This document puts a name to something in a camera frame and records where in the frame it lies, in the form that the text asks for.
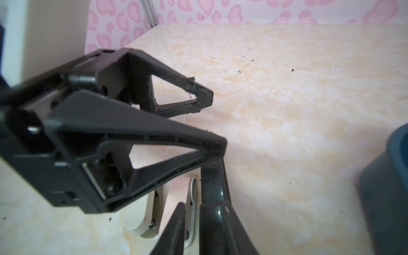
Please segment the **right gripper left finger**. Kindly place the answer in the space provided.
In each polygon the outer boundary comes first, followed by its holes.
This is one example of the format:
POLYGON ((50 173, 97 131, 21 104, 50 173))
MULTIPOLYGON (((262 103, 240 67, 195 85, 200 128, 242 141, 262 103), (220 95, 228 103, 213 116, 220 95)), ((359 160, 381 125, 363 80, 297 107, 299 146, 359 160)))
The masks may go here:
POLYGON ((186 204, 178 203, 150 255, 183 255, 186 204))

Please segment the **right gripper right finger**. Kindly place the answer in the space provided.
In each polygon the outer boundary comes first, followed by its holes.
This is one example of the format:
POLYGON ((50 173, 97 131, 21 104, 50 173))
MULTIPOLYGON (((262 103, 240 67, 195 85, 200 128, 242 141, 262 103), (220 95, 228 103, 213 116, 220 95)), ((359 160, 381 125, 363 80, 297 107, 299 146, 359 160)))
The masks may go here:
POLYGON ((258 255, 230 201, 224 202, 223 230, 227 255, 258 255))

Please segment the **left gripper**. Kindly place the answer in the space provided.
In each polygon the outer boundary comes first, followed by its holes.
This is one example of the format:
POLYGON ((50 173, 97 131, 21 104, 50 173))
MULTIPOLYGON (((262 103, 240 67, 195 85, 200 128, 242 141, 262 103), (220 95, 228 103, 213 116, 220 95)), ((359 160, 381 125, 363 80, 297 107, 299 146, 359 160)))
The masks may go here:
POLYGON ((97 50, 1 92, 1 156, 48 203, 86 214, 126 205, 129 145, 85 127, 107 121, 107 99, 131 103, 129 50, 97 50))

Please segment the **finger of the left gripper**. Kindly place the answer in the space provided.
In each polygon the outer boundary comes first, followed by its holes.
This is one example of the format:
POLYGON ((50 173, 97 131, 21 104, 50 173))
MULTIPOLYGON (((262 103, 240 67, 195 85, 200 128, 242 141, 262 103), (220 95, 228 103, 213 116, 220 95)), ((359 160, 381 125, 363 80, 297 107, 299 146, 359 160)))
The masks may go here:
POLYGON ((117 211, 173 178, 224 156, 225 138, 79 91, 45 121, 80 187, 85 213, 117 211))
POLYGON ((212 90, 140 50, 128 53, 132 102, 141 110, 171 118, 212 105, 212 90))

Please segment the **black stapler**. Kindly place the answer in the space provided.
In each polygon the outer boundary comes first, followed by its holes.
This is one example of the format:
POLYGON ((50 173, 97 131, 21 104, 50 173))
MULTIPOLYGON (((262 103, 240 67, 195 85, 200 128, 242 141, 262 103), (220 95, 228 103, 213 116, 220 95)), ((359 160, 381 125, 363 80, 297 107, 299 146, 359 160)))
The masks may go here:
POLYGON ((240 255, 224 159, 201 168, 199 252, 201 255, 240 255))

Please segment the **pink small stapler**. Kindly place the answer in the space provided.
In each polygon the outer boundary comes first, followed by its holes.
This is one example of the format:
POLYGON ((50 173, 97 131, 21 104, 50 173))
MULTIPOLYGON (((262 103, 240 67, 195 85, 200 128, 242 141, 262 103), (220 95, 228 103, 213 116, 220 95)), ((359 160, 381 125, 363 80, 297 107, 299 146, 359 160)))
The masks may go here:
POLYGON ((188 196, 186 202, 186 225, 184 248, 190 247, 195 237, 196 215, 197 215, 197 201, 198 201, 198 187, 197 181, 194 177, 188 178, 188 196))

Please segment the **beige small stapler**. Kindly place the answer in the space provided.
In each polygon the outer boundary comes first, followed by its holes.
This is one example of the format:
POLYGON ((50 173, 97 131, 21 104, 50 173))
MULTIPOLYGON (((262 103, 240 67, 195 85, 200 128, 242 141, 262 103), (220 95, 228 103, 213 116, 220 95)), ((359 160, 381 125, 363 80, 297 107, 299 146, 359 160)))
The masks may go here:
POLYGON ((123 208, 124 229, 143 239, 157 236, 169 188, 165 184, 123 208))

